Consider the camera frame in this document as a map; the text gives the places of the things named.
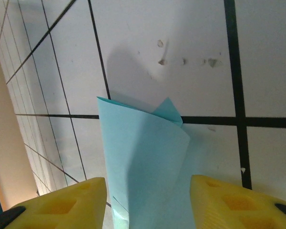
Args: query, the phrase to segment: white ceiling tile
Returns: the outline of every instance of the white ceiling tile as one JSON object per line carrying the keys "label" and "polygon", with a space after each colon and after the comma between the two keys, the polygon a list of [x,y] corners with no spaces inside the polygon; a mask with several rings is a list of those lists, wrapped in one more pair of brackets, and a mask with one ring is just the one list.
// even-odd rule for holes
{"label": "white ceiling tile", "polygon": [[65,174],[51,164],[50,164],[50,167],[53,173],[53,178],[54,178],[57,190],[67,187]]}
{"label": "white ceiling tile", "polygon": [[236,1],[247,116],[286,117],[286,0]]}
{"label": "white ceiling tile", "polygon": [[68,175],[66,175],[66,180],[67,180],[68,186],[77,184],[77,182],[71,179]]}
{"label": "white ceiling tile", "polygon": [[88,1],[72,5],[51,32],[71,114],[97,115],[97,96],[106,97]]}
{"label": "white ceiling tile", "polygon": [[26,77],[24,75],[22,68],[17,72],[15,78],[18,81],[19,90],[21,93],[21,97],[23,100],[26,114],[34,114],[35,112],[34,112],[34,107],[31,101],[31,95],[30,95],[27,80],[26,80]]}
{"label": "white ceiling tile", "polygon": [[2,70],[3,70],[4,79],[5,79],[5,81],[8,81],[10,79],[10,76],[9,76],[9,73],[8,73],[8,70],[7,70],[7,66],[6,66],[6,63],[5,63],[5,60],[4,60],[4,56],[3,56],[3,52],[2,52],[1,47],[0,47],[0,64],[1,64],[1,67],[2,67]]}
{"label": "white ceiling tile", "polygon": [[15,114],[19,114],[19,108],[18,108],[18,104],[17,104],[17,100],[15,97],[15,93],[14,93],[14,89],[12,87],[12,84],[9,83],[7,86],[8,86],[8,90],[10,93],[11,102],[13,103],[14,112],[15,112]]}
{"label": "white ceiling tile", "polygon": [[43,0],[49,27],[53,25],[69,2],[70,0]]}
{"label": "white ceiling tile", "polygon": [[181,115],[235,116],[223,1],[92,7],[112,99],[152,111],[169,96]]}
{"label": "white ceiling tile", "polygon": [[248,127],[252,189],[286,201],[286,129]]}
{"label": "white ceiling tile", "polygon": [[71,120],[69,118],[57,117],[51,117],[50,119],[63,170],[79,182],[84,181],[85,176]]}
{"label": "white ceiling tile", "polygon": [[34,159],[33,159],[33,154],[32,154],[32,151],[29,147],[25,146],[25,149],[27,151],[27,155],[28,155],[28,159],[29,159],[29,163],[30,163],[30,166],[31,166],[31,169],[32,171],[37,174],[37,169],[36,169],[36,165],[35,165],[35,162],[34,162]]}
{"label": "white ceiling tile", "polygon": [[0,25],[3,24],[4,13],[5,13],[5,6],[4,6],[3,1],[0,0]]}
{"label": "white ceiling tile", "polygon": [[24,130],[26,132],[26,135],[28,137],[28,142],[26,144],[28,144],[33,150],[37,151],[37,147],[35,144],[35,139],[32,133],[32,129],[31,129],[31,124],[29,122],[29,119],[27,116],[21,116],[22,121],[23,121],[23,127]]}
{"label": "white ceiling tile", "polygon": [[106,205],[102,229],[113,229],[112,210]]}
{"label": "white ceiling tile", "polygon": [[23,62],[30,54],[31,49],[17,1],[10,0],[5,23],[10,23],[11,25],[20,60]]}
{"label": "white ceiling tile", "polygon": [[53,178],[51,166],[50,166],[49,162],[42,157],[40,157],[40,161],[41,161],[41,167],[42,167],[44,177],[45,177],[45,184],[47,185],[47,188],[49,190],[55,191],[56,190],[56,184],[55,184],[55,181]]}
{"label": "white ceiling tile", "polygon": [[33,55],[49,113],[68,114],[66,99],[49,36],[44,39]]}
{"label": "white ceiling tile", "polygon": [[19,1],[32,49],[48,31],[41,0]]}
{"label": "white ceiling tile", "polygon": [[11,59],[10,59],[9,50],[8,50],[8,47],[7,47],[6,42],[4,40],[4,34],[3,33],[2,33],[1,38],[2,38],[2,40],[0,42],[0,49],[2,50],[3,58],[5,60],[7,73],[8,73],[8,75],[5,76],[5,81],[8,81],[11,78],[11,76],[14,74],[15,71],[14,71],[13,64],[12,64]]}
{"label": "white ceiling tile", "polygon": [[104,177],[109,193],[100,120],[73,118],[72,121],[87,179]]}
{"label": "white ceiling tile", "polygon": [[46,191],[44,190],[43,186],[41,185],[41,182],[38,179],[38,177],[35,174],[33,174],[33,175],[34,175],[34,179],[35,179],[35,182],[37,185],[39,195],[42,196],[42,195],[46,194]]}
{"label": "white ceiling tile", "polygon": [[23,104],[21,92],[19,90],[17,78],[13,77],[8,84],[11,84],[11,89],[13,89],[13,91],[14,91],[15,101],[16,101],[17,106],[18,106],[19,114],[26,114],[26,110],[25,110],[25,107]]}
{"label": "white ceiling tile", "polygon": [[55,138],[53,135],[49,117],[37,117],[44,147],[47,153],[47,158],[57,167],[62,169],[61,159],[57,151]]}
{"label": "white ceiling tile", "polygon": [[22,117],[21,116],[16,116],[16,117],[17,117],[18,126],[19,126],[19,129],[20,129],[20,132],[21,132],[24,144],[29,145],[29,140],[28,140],[28,136],[27,136],[27,134],[25,132],[25,129],[24,129],[24,124],[23,124],[23,121],[22,121]]}
{"label": "white ceiling tile", "polygon": [[47,108],[43,99],[41,85],[37,76],[34,59],[31,56],[23,65],[31,100],[36,114],[47,114]]}
{"label": "white ceiling tile", "polygon": [[45,152],[45,147],[43,144],[43,139],[41,137],[41,132],[39,129],[39,123],[38,120],[35,116],[27,116],[30,127],[32,130],[32,135],[34,137],[34,142],[36,144],[37,152],[42,155],[43,157],[47,158],[46,152]]}
{"label": "white ceiling tile", "polygon": [[39,177],[39,179],[45,183],[45,178],[44,178],[44,173],[43,173],[43,170],[42,170],[42,166],[41,166],[41,161],[40,161],[40,157],[39,155],[34,152],[32,150],[32,156],[33,156],[33,161],[35,163],[35,166],[36,166],[36,170],[37,170],[37,173],[36,175]]}
{"label": "white ceiling tile", "polygon": [[20,63],[18,50],[17,50],[16,43],[15,43],[9,23],[4,23],[1,38],[3,40],[0,42],[6,42],[14,71],[16,71],[21,65],[21,63]]}

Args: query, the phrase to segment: yellow foam pad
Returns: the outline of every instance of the yellow foam pad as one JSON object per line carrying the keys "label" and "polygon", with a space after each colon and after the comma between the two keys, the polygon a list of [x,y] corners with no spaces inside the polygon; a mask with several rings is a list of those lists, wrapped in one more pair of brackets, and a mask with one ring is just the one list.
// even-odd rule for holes
{"label": "yellow foam pad", "polygon": [[281,199],[202,175],[192,176],[190,195],[197,229],[286,229]]}
{"label": "yellow foam pad", "polygon": [[107,190],[103,177],[18,204],[26,210],[6,229],[101,229]]}

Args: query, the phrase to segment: folded paper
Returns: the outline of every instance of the folded paper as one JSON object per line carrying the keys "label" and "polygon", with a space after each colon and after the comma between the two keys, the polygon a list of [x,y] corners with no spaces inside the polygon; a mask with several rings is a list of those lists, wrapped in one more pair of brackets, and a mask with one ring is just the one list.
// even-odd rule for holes
{"label": "folded paper", "polygon": [[171,196],[190,137],[166,99],[153,114],[98,98],[115,229],[153,229]]}

